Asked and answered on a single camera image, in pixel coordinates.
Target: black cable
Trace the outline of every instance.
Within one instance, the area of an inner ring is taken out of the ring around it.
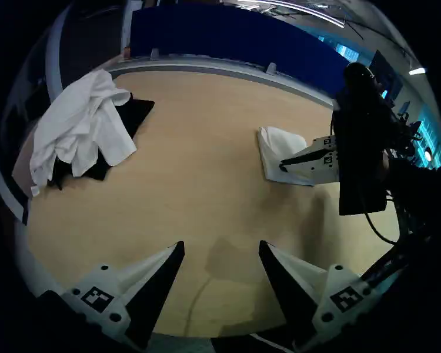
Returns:
[[[374,231],[374,233],[376,233],[376,235],[380,238],[380,240],[385,241],[386,243],[391,244],[391,245],[395,245],[395,244],[397,244],[397,242],[392,241],[392,240],[388,240],[386,237],[384,237],[381,233],[379,233],[379,232],[377,231],[376,227],[374,227],[374,225],[372,224],[372,221],[371,221],[371,219],[369,218],[369,215],[368,215],[368,213],[367,213],[366,210],[364,211],[364,215],[366,216],[366,219],[367,219],[367,221],[368,221],[368,223],[369,223],[371,229]]]
[[[374,231],[374,233],[379,237],[380,240],[385,241],[387,244],[391,244],[391,245],[397,244],[397,242],[395,242],[395,241],[388,240],[381,233],[379,233],[379,231],[376,229],[376,227],[374,227],[374,224],[372,223],[371,219],[369,218],[369,215],[368,215],[367,210],[366,210],[366,203],[364,201],[364,196],[363,196],[361,187],[359,188],[359,195],[360,195],[360,198],[361,198],[361,205],[363,207],[364,216],[366,216],[366,219],[367,219],[367,221],[369,223],[369,226]]]

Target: white towel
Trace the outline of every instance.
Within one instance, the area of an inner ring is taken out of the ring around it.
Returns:
[[[115,105],[125,104],[131,94],[116,88],[111,74],[90,72],[75,81],[51,104],[34,133],[34,150],[29,162],[37,187],[52,179],[56,157],[72,164],[80,177],[98,159],[98,149],[109,165],[117,165],[136,151]]]
[[[258,131],[258,144],[267,180],[295,185],[313,185],[312,180],[305,175],[287,173],[279,169],[283,159],[290,158],[307,147],[304,137],[269,126]]]

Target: wall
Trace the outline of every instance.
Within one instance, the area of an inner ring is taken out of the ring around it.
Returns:
[[[131,55],[149,55],[152,48],[161,55],[208,55],[265,68],[274,62],[281,73],[329,96],[344,87],[348,64],[333,48],[299,28],[222,5],[183,4],[134,12]]]

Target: white shirt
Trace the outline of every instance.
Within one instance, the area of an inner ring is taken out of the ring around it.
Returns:
[[[117,165],[136,151],[115,105],[125,104],[131,94],[116,88],[111,74],[90,72],[75,81],[53,101],[34,133],[29,162],[31,176],[39,187],[52,179],[56,157],[72,164],[80,177],[98,159],[98,149],[109,165]]]

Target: ceiling light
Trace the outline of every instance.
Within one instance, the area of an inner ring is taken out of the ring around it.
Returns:
[[[294,10],[298,10],[298,11],[302,11],[305,12],[306,14],[309,15],[313,15],[315,17],[319,17],[321,19],[324,19],[340,28],[345,28],[345,23],[344,22],[340,22],[338,21],[336,18],[331,17],[329,15],[323,14],[319,11],[315,11],[313,9],[309,9],[307,7],[304,6],[300,6],[300,5],[296,5],[296,4],[291,4],[290,2],[284,2],[284,1],[279,1],[279,0],[238,0],[240,2],[257,2],[259,4],[270,4],[270,5],[276,5],[276,6],[283,6],[286,8],[290,8],[290,9],[294,9]]]
[[[419,68],[419,69],[409,71],[408,74],[409,75],[417,75],[417,74],[424,74],[425,72],[426,72],[425,69]]]

